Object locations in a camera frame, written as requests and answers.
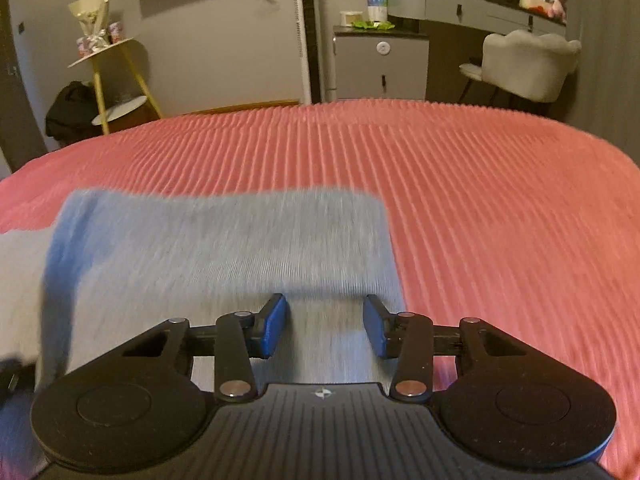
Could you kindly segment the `grey blue pants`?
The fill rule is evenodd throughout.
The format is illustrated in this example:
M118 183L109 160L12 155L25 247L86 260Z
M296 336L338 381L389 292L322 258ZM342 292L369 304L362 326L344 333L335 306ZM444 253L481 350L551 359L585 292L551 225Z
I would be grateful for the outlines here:
M258 382L390 383L362 322L365 296L405 307L385 209L335 188L73 192L52 226L1 237L1 355L46 386L168 318L208 325L277 293L291 316Z

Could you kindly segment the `red ribbed bedspread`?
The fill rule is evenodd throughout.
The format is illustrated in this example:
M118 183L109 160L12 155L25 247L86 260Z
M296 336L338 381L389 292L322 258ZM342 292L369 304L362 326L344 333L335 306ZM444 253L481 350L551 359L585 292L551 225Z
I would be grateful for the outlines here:
M553 120L477 106L352 101L186 115L29 162L1 185L1 352L39 351L51 226L82 188L378 196L407 306L474 315L604 385L605 467L639 474L639 170Z

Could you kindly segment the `black bag on floor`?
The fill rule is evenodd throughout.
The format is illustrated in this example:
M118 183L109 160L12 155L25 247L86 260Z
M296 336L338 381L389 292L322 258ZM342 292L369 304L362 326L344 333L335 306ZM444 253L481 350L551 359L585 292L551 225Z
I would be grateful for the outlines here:
M72 81L56 96L44 120L44 133L61 148L101 134L92 121L99 115L96 92L90 84Z

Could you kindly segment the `grey upholstered chair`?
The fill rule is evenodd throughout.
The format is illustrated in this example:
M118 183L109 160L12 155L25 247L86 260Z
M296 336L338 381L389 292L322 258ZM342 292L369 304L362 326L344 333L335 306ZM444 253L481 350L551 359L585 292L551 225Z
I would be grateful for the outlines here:
M576 70L580 52L579 40L557 34L535 35L523 29L507 35L489 34L483 42L480 65L459 66L468 80L460 100L472 82L482 82L530 102L553 103L566 77Z

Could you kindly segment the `grey bedside cabinet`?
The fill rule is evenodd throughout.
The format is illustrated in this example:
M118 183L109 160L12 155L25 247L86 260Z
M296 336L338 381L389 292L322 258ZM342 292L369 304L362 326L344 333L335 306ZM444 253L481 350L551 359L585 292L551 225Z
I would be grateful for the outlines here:
M332 46L335 99L426 100L427 36L336 26Z

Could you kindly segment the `flower bouquet in paper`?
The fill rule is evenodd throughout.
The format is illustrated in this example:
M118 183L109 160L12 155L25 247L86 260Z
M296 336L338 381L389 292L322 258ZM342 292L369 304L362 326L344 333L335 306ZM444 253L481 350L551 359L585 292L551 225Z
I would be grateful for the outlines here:
M81 29L77 49L82 58L114 44L110 32L110 4L111 0L75 0L67 6Z

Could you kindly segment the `pink plush toy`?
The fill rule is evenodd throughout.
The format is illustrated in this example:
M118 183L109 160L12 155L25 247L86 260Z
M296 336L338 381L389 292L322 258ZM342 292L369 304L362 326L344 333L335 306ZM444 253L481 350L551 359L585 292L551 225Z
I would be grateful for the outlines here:
M552 0L547 10L550 20L566 23L566 0Z

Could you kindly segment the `green cloth on cabinet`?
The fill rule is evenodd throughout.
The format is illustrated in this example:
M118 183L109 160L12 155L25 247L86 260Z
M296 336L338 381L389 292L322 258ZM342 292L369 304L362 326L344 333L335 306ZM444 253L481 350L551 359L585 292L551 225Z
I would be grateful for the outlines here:
M363 21L357 20L350 24L356 30L375 30L376 32L388 32L395 28L395 25L389 21Z

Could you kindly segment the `grey vanity desk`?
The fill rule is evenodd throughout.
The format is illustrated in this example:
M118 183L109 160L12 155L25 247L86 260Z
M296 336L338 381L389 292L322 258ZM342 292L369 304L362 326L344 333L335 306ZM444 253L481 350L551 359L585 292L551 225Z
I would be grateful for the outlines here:
M566 26L519 6L489 0L388 0L388 17L407 32L428 39L425 99L453 103L464 78L459 65L482 56L484 38L525 29L536 35L566 35Z

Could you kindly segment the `grey curtain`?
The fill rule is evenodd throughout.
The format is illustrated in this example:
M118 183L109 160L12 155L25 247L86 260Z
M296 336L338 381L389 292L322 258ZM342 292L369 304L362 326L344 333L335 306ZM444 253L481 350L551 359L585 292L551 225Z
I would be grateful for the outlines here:
M550 116L639 160L639 0L567 0L566 36L582 43Z

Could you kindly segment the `white blue cup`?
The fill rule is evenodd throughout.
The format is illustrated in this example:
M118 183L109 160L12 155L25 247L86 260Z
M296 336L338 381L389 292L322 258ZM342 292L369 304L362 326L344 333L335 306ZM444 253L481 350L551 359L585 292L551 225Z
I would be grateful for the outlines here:
M388 14L388 0L367 0L367 14L370 22L386 22Z

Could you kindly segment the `white floor standing unit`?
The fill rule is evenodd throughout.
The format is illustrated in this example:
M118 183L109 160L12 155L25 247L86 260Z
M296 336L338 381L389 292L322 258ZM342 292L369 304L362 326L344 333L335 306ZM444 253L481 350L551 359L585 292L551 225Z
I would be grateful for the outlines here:
M303 81L302 102L318 104L324 97L318 0L294 0L294 11Z

